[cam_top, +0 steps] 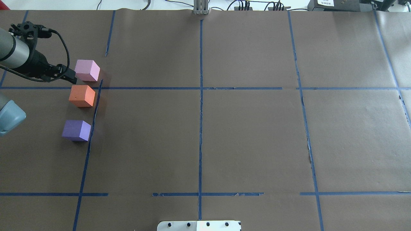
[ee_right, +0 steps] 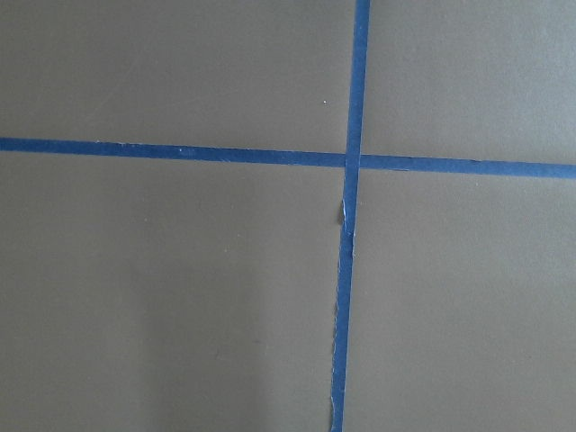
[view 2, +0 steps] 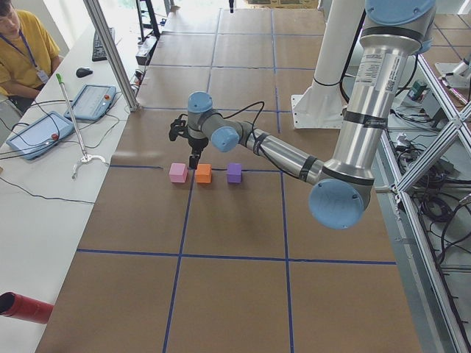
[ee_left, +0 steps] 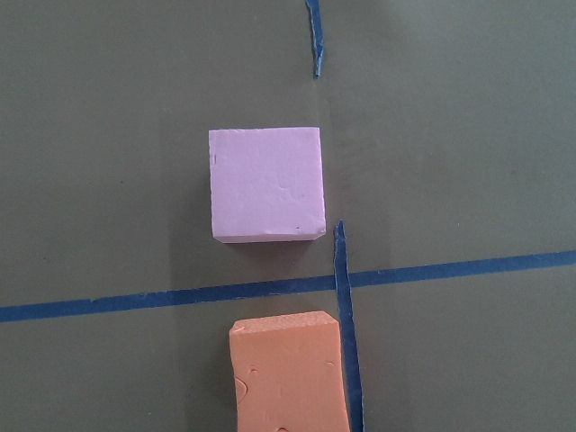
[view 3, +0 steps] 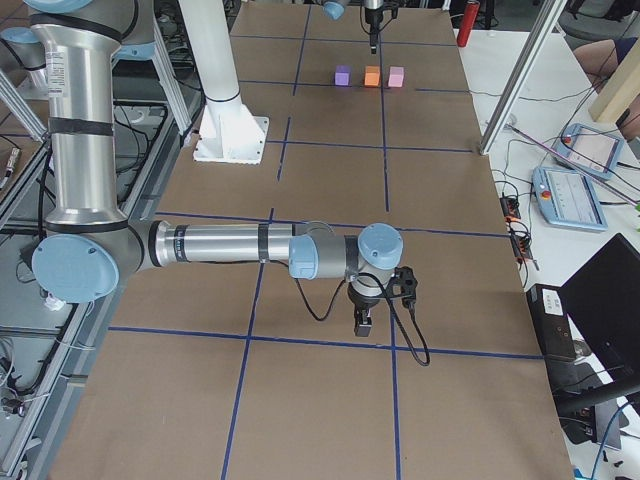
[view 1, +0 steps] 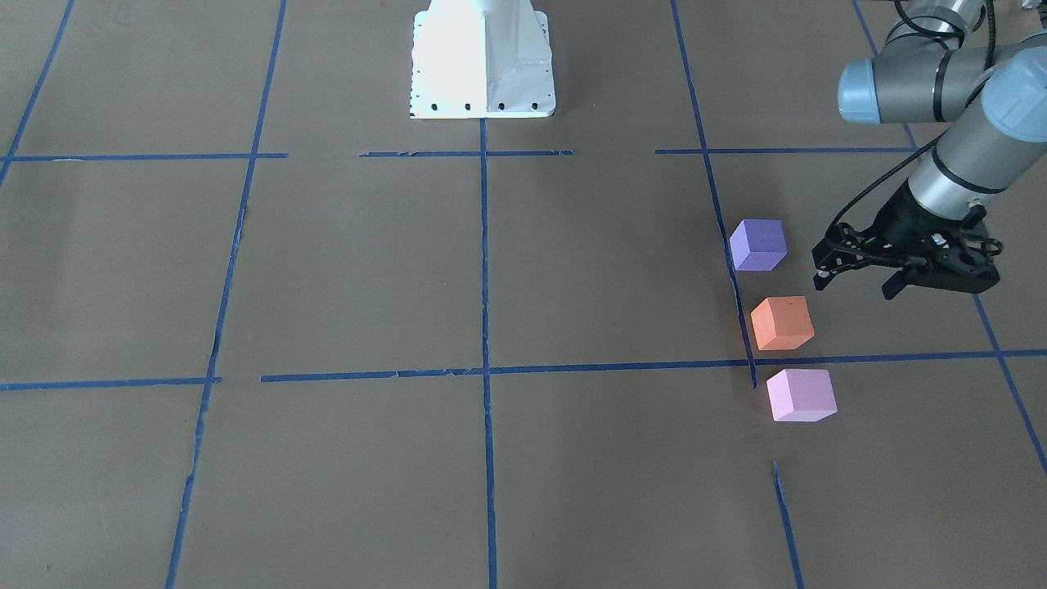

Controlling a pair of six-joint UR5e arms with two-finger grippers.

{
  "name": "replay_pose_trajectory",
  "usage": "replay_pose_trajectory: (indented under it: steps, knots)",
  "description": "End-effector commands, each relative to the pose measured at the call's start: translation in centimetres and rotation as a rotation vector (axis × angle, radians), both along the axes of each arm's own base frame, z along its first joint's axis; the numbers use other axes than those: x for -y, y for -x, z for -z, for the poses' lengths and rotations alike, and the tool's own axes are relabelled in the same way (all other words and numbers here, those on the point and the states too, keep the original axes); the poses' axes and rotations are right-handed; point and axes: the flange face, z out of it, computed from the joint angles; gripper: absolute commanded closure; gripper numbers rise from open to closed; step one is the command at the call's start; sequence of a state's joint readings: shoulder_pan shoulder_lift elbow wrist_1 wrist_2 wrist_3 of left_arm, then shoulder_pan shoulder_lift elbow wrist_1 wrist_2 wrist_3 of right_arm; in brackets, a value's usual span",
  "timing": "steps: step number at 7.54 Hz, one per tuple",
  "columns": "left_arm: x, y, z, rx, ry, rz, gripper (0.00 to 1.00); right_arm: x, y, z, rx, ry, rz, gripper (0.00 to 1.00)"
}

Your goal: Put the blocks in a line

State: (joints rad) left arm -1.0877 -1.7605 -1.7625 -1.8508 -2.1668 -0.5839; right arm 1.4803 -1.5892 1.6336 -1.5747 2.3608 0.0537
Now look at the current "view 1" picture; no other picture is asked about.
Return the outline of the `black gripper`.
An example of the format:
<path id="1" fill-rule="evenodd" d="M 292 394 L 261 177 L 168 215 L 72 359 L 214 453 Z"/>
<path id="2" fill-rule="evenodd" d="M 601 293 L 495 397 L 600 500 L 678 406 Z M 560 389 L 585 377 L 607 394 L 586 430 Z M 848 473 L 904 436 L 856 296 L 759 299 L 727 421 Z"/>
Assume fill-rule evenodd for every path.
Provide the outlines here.
<path id="1" fill-rule="evenodd" d="M 961 219 L 928 211 L 910 182 L 894 191 L 869 227 L 869 239 L 848 223 L 831 224 L 811 249 L 815 290 L 826 290 L 842 272 L 868 266 L 901 268 L 879 287 L 894 299 L 908 286 L 981 294 L 1000 282 L 986 257 L 985 210 L 976 205 Z M 925 265 L 908 264 L 925 260 Z"/>

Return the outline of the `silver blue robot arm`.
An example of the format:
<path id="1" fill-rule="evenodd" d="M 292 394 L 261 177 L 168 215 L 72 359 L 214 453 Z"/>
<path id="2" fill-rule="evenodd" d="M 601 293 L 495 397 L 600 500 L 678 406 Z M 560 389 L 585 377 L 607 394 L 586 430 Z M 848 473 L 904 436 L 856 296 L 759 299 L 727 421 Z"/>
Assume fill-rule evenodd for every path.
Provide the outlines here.
<path id="1" fill-rule="evenodd" d="M 843 272 L 893 269 L 885 299 L 908 286 L 980 294 L 999 284 L 986 208 L 1045 155 L 1044 31 L 997 43 L 992 1 L 897 1 L 877 56 L 848 64 L 838 111 L 854 124 L 945 123 L 906 157 L 914 171 L 874 221 L 838 214 L 811 251 L 814 287 Z"/>

